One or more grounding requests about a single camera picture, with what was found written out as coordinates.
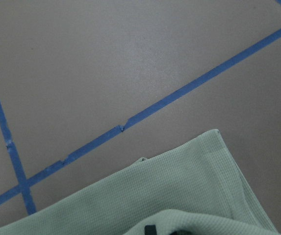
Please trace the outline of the olive green long-sleeve shirt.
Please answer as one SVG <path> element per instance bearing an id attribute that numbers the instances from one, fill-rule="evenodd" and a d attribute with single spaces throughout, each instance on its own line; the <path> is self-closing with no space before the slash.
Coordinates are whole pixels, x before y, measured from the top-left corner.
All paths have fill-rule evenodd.
<path id="1" fill-rule="evenodd" d="M 217 129 L 0 228 L 0 235 L 275 234 Z"/>

